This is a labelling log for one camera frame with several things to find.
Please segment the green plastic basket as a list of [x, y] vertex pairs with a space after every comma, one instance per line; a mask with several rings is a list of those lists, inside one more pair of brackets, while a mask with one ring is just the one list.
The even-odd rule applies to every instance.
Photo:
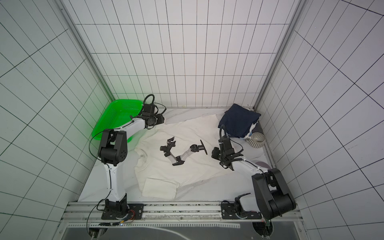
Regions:
[[101, 140], [101, 134], [97, 135], [105, 129], [115, 129], [124, 126], [131, 120], [131, 116], [135, 117], [139, 114], [143, 106], [140, 100], [116, 100], [108, 105], [96, 126], [92, 131], [92, 137], [95, 140]]

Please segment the white t shirt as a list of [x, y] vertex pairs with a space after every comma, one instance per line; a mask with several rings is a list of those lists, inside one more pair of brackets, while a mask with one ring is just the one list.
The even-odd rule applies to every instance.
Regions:
[[135, 147], [135, 174], [143, 197], [173, 200], [178, 188], [230, 173], [211, 157], [219, 120], [209, 115], [147, 131]]

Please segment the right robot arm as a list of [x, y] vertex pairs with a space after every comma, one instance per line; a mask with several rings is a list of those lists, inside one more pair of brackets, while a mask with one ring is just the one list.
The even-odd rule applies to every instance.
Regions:
[[219, 140], [212, 158], [225, 169], [235, 171], [251, 181], [252, 193], [239, 195], [231, 203], [223, 201], [223, 219], [266, 219], [282, 217], [296, 209], [296, 202], [283, 174], [277, 168], [263, 168], [245, 158], [242, 150], [236, 152], [228, 137]]

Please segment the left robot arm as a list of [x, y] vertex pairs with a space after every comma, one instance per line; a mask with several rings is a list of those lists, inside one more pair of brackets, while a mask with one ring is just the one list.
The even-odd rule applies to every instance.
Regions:
[[105, 199], [106, 209], [116, 212], [126, 212], [127, 194], [123, 185], [123, 170], [119, 164], [128, 154], [128, 138], [137, 132], [149, 129], [164, 122], [163, 112], [159, 112], [158, 103], [143, 104], [136, 116], [101, 132], [101, 142], [98, 149], [98, 159], [104, 164], [110, 193]]

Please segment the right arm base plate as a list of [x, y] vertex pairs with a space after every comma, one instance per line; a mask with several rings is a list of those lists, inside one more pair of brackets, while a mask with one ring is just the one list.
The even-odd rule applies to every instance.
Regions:
[[259, 220], [259, 212], [245, 211], [238, 202], [223, 201], [220, 203], [221, 215], [224, 220]]

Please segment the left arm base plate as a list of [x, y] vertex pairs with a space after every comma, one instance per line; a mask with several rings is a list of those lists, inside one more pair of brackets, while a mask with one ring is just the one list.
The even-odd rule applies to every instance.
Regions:
[[126, 204], [117, 205], [115, 203], [108, 203], [103, 210], [102, 220], [141, 220], [144, 204]]

